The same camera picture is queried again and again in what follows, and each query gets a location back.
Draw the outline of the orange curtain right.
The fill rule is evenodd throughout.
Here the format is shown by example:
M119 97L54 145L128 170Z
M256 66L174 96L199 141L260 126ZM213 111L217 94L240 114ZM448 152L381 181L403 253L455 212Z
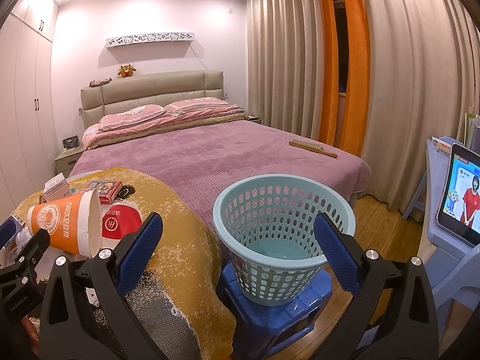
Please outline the orange curtain right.
M370 35L365 0L344 2L349 57L340 148L360 157L368 118Z

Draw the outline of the orange curtain left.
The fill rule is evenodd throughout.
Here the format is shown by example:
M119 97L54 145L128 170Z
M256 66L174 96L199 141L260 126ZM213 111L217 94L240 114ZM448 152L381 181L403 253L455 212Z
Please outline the orange curtain left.
M338 39L333 0L320 0L324 35L324 92L319 141L333 146L338 119Z

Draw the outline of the beige curtain left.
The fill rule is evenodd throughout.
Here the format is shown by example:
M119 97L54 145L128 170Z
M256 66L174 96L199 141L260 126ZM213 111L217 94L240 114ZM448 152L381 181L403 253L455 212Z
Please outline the beige curtain left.
M247 110L316 139L324 90L321 0L247 1Z

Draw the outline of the beige bed headboard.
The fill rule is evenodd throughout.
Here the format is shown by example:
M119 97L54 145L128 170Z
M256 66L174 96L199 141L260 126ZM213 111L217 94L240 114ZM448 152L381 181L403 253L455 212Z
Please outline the beige bed headboard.
M141 74L113 80L80 91L83 125L97 124L103 116L129 111L142 105L162 107L185 99L224 99L224 72L179 71Z

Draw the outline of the white wardrobe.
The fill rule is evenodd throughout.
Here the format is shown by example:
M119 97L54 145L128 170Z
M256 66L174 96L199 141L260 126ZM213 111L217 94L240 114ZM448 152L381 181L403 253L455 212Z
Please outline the white wardrobe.
M1 27L1 217L55 173L51 102L54 0L20 0Z

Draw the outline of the wooden bed brush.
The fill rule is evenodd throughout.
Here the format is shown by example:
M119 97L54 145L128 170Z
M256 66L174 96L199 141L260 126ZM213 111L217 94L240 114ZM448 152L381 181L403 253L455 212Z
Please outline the wooden bed brush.
M321 145L311 143L308 141L301 141L301 140L291 140L289 141L289 146L299 148L302 150L306 150L312 153L317 153L320 155L325 155L330 158L337 158L338 155L334 152L329 152L328 150L324 149Z

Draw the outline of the red and white paper cup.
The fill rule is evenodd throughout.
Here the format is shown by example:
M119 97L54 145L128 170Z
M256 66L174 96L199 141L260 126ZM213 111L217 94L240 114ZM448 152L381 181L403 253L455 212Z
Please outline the red and white paper cup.
M114 201L112 205L101 205L102 241L101 248L114 249L121 239L135 233L142 225L142 217L135 202Z

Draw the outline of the blue plastic stool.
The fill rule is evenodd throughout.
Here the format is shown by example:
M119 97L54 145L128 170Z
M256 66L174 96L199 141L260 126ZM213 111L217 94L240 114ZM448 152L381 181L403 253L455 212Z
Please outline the blue plastic stool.
M232 264L228 263L221 272L217 292L237 320L233 352L240 359L267 359L313 330L332 296L332 279L322 269L292 302L261 306L242 294Z

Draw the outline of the yellow round table cloth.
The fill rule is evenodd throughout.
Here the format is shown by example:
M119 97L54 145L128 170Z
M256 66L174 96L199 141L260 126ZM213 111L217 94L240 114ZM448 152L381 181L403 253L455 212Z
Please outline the yellow round table cloth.
M221 248L214 232L165 183L125 167L83 172L68 181L83 189L93 180L132 188L123 203L140 217L158 213L163 235L137 287L125 299L168 359L227 359L236 319L216 295Z

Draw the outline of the small white box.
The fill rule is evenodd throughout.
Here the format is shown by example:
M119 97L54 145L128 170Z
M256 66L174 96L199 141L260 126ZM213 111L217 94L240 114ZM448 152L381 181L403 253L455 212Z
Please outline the small white box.
M46 202L59 200L72 195L72 190L62 173L45 183L42 196Z

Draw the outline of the light blue desk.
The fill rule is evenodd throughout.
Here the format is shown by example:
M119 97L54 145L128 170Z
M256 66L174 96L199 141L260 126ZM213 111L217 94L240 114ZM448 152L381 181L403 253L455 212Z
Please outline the light blue desk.
M412 210L425 213L417 255L425 264L439 321L439 335L447 328L461 331L466 311L479 305L479 247L467 244L441 228L437 213L448 176L449 156L426 141L426 171L403 218Z

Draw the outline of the pink folded quilt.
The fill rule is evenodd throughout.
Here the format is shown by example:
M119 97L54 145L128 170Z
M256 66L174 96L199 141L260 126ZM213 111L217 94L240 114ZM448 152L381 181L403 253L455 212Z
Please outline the pink folded quilt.
M180 115L160 116L158 118L123 127L118 130L101 132L100 124L94 124L84 132L82 143L86 150L113 145L158 133L167 133L185 128L215 125L246 119L246 112L240 106L227 106L191 111Z

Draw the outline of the beige curtain right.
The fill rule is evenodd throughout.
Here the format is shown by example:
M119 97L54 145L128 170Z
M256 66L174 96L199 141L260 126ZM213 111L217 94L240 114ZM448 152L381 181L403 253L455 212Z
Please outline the beige curtain right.
M479 30L461 0L365 0L370 34L368 194L404 211L431 137L479 112Z

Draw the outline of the red card box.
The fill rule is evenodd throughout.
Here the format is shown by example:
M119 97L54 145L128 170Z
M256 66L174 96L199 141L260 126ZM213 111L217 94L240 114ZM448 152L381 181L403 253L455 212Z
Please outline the red card box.
M123 185L120 180L94 180L85 187L85 190L96 190L100 203L104 205L110 205L116 199L116 196L122 188Z

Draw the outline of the orange paper cup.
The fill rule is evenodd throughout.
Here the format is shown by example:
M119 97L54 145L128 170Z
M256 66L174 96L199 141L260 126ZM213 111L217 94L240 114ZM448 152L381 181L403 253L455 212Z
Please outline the orange paper cup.
M50 245L70 254L93 258L102 242L102 211L97 191L58 199L28 209L32 234L46 230Z

